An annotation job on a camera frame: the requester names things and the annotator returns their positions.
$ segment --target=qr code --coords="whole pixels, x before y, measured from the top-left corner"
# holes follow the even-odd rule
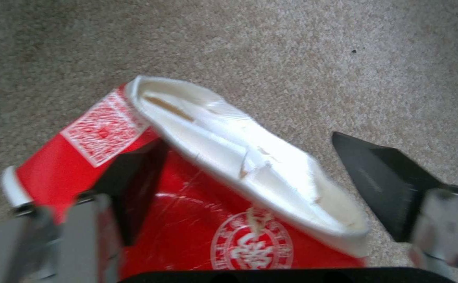
[[[149,124],[114,90],[63,131],[89,163],[98,167],[132,144]]]

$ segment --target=crushed paper cup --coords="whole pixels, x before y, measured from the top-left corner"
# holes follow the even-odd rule
[[[218,127],[217,123],[227,122],[223,119],[217,123],[201,120],[195,111],[185,111],[191,118],[197,118],[197,122],[192,123],[195,127],[184,121],[187,126],[180,124],[182,127],[177,129],[172,127],[176,123],[175,115],[159,123],[157,119],[171,116],[162,107],[156,115],[145,109],[150,117],[140,114],[135,106],[141,103],[145,92],[133,90],[150,90],[150,85],[141,83],[156,81],[168,86],[174,82],[172,92],[179,94],[173,96],[175,99],[187,95],[192,98],[189,101],[198,101],[198,105],[206,102],[206,97],[211,99],[211,111],[224,118],[240,118],[229,121],[230,125],[240,125],[242,134],[231,133],[233,126],[227,131]],[[158,90],[163,91],[155,91],[159,95],[156,102],[164,99],[164,89],[160,86]],[[197,97],[197,90],[207,93],[206,97]],[[205,88],[168,79],[138,77],[110,91],[22,165],[7,168],[2,175],[4,194],[13,206],[33,201],[51,208],[56,223],[62,224],[80,193],[110,184],[107,189],[115,194],[112,202],[119,201],[113,208],[114,212],[116,208],[121,209],[120,213],[116,212],[116,221],[125,244],[120,279],[165,270],[363,267],[362,253],[353,252],[351,248],[357,235],[362,238],[364,232],[345,228],[347,225],[338,220],[350,219],[346,214],[357,214],[357,210],[344,208],[332,212],[320,206],[326,213],[319,214],[321,210],[313,210],[306,201],[324,205],[324,201],[329,200],[324,192],[329,191],[327,197],[335,197],[335,193],[343,197],[328,204],[351,207],[351,202],[344,200],[344,193],[326,179],[313,158],[290,148],[286,142],[271,136],[273,143],[261,145],[258,137],[249,143],[245,125],[269,135]],[[157,133],[174,148],[165,145]],[[180,133],[183,134],[179,140],[168,136]],[[199,144],[192,143],[190,148],[186,143],[190,138]],[[295,154],[290,158],[296,156],[303,162],[300,167],[303,171],[276,172],[282,167],[269,158],[286,158],[280,151],[276,152],[276,147],[282,145],[282,150],[289,151],[287,156]],[[239,163],[243,165],[230,167]],[[136,171],[134,177],[128,174],[130,170]],[[293,183],[287,174],[309,176],[309,179],[303,176]],[[116,191],[123,179],[129,187],[125,192]],[[310,186],[309,181],[319,185]],[[292,187],[301,184],[307,186],[301,186],[301,190]],[[284,190],[285,185],[291,186],[290,190]],[[309,214],[319,216],[311,221]],[[128,241],[122,227],[127,227]]]
[[[312,156],[207,88],[139,76],[125,91],[189,161],[308,235],[351,256],[367,256],[365,212]]]

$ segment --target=beige carpet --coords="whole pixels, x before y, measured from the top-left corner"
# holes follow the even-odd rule
[[[458,184],[458,2],[89,2],[0,0],[0,173],[147,74],[213,89],[358,200],[334,130],[400,148]],[[8,208],[0,191],[0,220]],[[370,217],[370,265],[409,265]]]

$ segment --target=carpet floor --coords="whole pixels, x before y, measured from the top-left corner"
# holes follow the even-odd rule
[[[458,2],[0,0],[0,174],[137,74],[211,88],[360,202],[332,131],[458,184]],[[366,210],[369,264],[410,265]]]

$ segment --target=circular logo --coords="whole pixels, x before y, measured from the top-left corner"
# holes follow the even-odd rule
[[[294,247],[287,230],[268,211],[249,208],[227,219],[211,242],[213,269],[290,268]]]

